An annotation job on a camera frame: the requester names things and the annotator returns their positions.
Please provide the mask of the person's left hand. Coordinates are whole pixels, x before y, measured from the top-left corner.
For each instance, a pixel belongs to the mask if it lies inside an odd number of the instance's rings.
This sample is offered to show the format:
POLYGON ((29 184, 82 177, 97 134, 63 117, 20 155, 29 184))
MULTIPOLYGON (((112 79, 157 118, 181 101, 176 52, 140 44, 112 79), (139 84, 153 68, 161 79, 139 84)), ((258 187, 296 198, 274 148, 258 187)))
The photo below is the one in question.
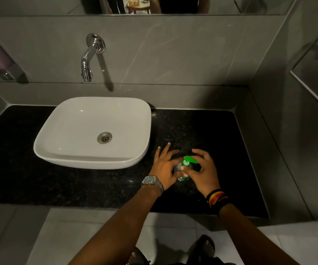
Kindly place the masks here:
POLYGON ((177 179, 180 177, 175 173, 172 173, 174 167, 183 161, 183 157, 173 158, 167 161, 167 152, 170 151, 171 143, 168 142, 164 148, 161 148, 160 161, 154 164, 149 175, 157 176, 161 183, 163 184, 164 190, 171 187, 177 179))

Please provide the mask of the person's right hand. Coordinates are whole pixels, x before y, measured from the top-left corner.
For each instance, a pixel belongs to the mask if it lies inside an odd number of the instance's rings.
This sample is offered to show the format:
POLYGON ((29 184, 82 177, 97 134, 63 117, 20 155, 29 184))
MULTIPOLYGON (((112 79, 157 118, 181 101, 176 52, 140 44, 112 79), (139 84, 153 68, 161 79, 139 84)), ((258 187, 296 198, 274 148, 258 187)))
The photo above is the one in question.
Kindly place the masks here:
POLYGON ((195 154, 191 156, 201 165, 196 177, 191 177, 198 191, 206 197, 211 191, 220 188, 217 170, 210 154, 201 149, 192 149, 195 154))

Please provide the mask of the green pump soap bottle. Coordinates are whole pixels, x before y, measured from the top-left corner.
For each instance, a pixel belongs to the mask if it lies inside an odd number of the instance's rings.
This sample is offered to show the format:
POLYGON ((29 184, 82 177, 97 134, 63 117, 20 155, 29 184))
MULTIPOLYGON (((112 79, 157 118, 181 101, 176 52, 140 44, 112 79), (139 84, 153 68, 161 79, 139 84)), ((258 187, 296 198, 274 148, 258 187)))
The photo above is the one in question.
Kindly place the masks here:
MULTIPOLYGON (((197 168, 198 167, 198 163, 195 159, 193 159, 192 157, 190 156, 185 156, 183 158, 183 161, 178 163, 174 169, 173 169, 173 173, 177 173, 179 171, 181 171, 181 166, 184 166, 184 167, 189 167, 190 169, 194 169, 194 168, 197 168)), ((186 182, 190 179, 189 176, 183 176, 183 177, 180 177, 178 178, 178 181, 179 182, 186 182)))

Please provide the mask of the person's left forearm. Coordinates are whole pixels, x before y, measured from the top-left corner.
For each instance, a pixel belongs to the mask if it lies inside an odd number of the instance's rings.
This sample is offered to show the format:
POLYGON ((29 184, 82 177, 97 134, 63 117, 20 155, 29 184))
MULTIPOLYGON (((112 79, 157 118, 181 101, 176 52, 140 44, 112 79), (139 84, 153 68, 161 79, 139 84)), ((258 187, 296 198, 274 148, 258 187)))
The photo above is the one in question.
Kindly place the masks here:
POLYGON ((144 222, 161 195, 155 185, 143 185, 85 244, 68 265, 126 265, 144 222))

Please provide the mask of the person's right forearm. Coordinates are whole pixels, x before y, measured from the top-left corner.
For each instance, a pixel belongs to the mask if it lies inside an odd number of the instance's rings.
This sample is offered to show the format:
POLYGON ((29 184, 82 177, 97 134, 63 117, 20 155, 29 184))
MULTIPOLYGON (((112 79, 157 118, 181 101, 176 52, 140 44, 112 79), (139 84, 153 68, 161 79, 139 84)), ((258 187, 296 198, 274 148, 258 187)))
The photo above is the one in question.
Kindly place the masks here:
POLYGON ((233 204, 223 206, 219 218, 245 265, 300 265, 233 204))

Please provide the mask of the silver metal wristwatch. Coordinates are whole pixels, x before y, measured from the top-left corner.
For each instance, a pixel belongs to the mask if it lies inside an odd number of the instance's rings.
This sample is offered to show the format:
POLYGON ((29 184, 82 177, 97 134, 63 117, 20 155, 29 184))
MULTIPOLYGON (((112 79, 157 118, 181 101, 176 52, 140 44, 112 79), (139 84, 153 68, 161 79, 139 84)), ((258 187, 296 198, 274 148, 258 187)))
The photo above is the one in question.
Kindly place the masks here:
POLYGON ((161 195, 164 192, 164 186, 157 176, 148 175, 147 177, 145 177, 143 181, 141 182, 141 186, 146 186, 146 185, 157 186, 161 191, 161 195))

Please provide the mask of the orange striped wristband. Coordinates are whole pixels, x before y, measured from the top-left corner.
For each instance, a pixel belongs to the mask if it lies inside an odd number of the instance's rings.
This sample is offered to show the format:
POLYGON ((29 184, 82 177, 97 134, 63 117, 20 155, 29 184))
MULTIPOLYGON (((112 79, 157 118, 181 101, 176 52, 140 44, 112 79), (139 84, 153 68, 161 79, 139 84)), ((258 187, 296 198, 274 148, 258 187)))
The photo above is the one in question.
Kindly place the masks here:
POLYGON ((225 195, 225 193, 223 191, 216 191, 214 192, 208 199, 208 203, 210 208, 213 208, 213 206, 220 202, 223 199, 226 199, 227 196, 225 195))

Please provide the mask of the black thread wristband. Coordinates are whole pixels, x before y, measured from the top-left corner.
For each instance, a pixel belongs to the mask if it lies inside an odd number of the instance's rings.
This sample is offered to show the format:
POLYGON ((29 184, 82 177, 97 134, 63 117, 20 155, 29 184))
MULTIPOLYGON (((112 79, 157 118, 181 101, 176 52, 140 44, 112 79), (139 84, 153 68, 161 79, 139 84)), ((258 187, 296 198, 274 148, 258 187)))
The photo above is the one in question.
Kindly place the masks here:
POLYGON ((217 200, 212 206, 211 209, 212 211, 218 216, 220 217, 220 211, 221 209, 228 205, 231 204, 230 199, 227 196, 222 197, 220 200, 217 200))

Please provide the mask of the metal sink drain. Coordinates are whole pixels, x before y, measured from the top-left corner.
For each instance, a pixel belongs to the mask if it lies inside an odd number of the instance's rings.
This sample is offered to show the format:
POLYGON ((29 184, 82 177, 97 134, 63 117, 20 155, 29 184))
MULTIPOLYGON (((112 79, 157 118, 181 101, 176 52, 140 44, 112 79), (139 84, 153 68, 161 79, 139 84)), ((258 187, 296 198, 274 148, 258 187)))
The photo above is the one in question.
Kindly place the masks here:
POLYGON ((102 132, 97 137, 97 142, 100 144, 106 144, 112 140, 112 134, 110 132, 102 132))

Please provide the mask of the black sandal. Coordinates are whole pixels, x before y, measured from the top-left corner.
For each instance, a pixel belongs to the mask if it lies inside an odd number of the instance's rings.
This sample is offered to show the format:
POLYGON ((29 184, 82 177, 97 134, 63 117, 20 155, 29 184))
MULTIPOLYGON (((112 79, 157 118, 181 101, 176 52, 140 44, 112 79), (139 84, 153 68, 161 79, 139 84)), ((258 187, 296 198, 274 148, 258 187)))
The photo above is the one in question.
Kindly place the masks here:
POLYGON ((126 265, 150 265, 150 261, 135 247, 126 265))
POLYGON ((186 265, 206 265, 215 254, 215 245, 211 237, 201 235, 196 241, 186 265))

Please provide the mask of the white ceramic sink basin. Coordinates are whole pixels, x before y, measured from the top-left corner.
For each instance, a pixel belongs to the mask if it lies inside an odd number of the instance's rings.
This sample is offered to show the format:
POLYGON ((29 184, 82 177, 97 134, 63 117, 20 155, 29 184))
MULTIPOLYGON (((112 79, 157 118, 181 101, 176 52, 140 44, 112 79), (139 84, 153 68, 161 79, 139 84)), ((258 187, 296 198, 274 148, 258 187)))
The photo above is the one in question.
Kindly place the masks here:
POLYGON ((151 108, 138 98, 71 98, 48 117, 33 150, 41 159, 61 166, 124 169, 147 153, 151 124, 151 108), (102 132, 110 132, 112 140, 98 143, 102 132))

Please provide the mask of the chrome wall faucet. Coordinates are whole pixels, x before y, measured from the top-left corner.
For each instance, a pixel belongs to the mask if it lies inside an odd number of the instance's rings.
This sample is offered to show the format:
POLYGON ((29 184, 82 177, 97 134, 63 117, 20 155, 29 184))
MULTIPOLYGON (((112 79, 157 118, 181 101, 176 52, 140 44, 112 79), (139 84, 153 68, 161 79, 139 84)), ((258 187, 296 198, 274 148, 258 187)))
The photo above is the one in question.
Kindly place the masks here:
POLYGON ((90 62, 95 54, 102 54, 106 50, 104 40, 97 34, 90 33, 86 37, 87 50, 81 58, 81 76, 84 82, 92 81, 90 62))

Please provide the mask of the wall mirror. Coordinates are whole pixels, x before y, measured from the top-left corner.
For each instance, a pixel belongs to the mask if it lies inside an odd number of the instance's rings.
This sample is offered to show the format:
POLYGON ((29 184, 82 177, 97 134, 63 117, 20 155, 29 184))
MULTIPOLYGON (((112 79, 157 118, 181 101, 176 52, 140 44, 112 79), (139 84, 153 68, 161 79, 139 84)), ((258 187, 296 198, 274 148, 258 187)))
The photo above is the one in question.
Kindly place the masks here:
POLYGON ((88 15, 283 15, 294 0, 0 0, 0 17, 88 15))

